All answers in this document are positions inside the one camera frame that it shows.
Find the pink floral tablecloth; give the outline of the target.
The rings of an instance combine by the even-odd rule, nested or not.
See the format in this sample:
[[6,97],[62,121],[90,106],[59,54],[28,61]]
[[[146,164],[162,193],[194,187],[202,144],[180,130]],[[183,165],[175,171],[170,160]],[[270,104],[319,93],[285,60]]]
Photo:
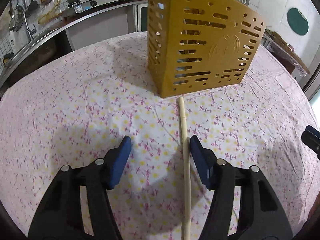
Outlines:
[[[183,155],[178,99],[160,98],[147,34],[69,53],[1,99],[1,201],[27,233],[62,165],[90,164],[128,135],[132,151],[108,193],[123,239],[180,239]],[[319,160],[301,141],[315,114],[298,83],[264,48],[238,85],[184,96],[189,135],[233,166],[257,165],[298,232],[319,193]]]

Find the steel kitchen sink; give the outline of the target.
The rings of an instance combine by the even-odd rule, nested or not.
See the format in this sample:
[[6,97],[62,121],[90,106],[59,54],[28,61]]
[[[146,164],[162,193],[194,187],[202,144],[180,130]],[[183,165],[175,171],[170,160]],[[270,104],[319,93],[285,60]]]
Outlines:
[[28,56],[30,56],[36,49],[43,45],[55,29],[47,29],[37,35],[31,42],[23,47],[9,62],[9,64],[1,72],[1,78],[9,74],[10,70],[15,70]]

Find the green round cutting board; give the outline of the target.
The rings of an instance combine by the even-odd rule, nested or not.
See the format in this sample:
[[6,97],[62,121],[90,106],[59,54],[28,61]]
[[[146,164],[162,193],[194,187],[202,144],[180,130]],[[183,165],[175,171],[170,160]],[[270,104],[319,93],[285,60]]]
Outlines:
[[304,36],[309,31],[309,24],[306,17],[298,8],[290,8],[286,15],[290,28],[300,36]]

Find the chrome faucet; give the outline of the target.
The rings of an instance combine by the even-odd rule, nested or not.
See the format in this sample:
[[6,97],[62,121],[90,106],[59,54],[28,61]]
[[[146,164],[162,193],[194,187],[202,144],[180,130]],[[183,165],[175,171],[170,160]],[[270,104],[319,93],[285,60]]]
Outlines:
[[26,13],[25,13],[25,9],[17,4],[16,7],[13,9],[12,11],[12,15],[11,15],[11,20],[10,20],[10,24],[9,24],[9,30],[10,31],[17,31],[20,30],[20,27],[18,26],[18,23],[15,20],[15,12],[18,11],[18,15],[21,15],[22,17],[22,25],[25,25],[26,31],[27,31],[27,37],[29,41],[32,41],[33,35],[37,32],[35,25],[33,24],[33,29],[29,28],[28,25],[28,21],[27,21],[27,17],[26,17]]

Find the kitchen counter with cabinets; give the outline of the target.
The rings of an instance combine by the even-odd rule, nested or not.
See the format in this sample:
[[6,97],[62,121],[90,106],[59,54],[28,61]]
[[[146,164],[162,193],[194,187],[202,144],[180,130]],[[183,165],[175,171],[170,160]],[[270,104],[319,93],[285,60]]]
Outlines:
[[1,96],[23,77],[63,55],[108,38],[139,31],[138,8],[146,5],[147,0],[119,2],[53,25],[49,29],[55,31],[49,40],[1,78]]

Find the yellow perforated utensil holder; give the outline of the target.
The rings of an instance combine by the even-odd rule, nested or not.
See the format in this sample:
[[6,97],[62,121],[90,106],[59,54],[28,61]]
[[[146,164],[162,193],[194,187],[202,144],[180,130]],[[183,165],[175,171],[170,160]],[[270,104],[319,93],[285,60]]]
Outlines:
[[148,68],[163,98],[239,84],[266,21],[237,0],[148,0]]

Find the light wooden chopstick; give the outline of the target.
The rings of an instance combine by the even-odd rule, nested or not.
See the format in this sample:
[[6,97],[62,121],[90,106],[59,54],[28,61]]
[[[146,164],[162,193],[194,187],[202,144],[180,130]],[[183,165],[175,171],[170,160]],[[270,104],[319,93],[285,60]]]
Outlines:
[[191,182],[190,182],[190,157],[187,130],[187,119],[184,106],[184,98],[179,97],[180,124],[183,150],[184,169],[184,223],[183,239],[191,239]]

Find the wooden board with vegetables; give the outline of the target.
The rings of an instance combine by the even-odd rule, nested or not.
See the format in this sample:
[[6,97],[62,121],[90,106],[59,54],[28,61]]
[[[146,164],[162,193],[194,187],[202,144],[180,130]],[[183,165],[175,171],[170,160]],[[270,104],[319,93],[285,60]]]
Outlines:
[[295,70],[300,76],[307,76],[310,70],[300,59],[300,57],[291,50],[289,44],[282,37],[270,29],[266,29],[261,40],[261,44],[292,74]]

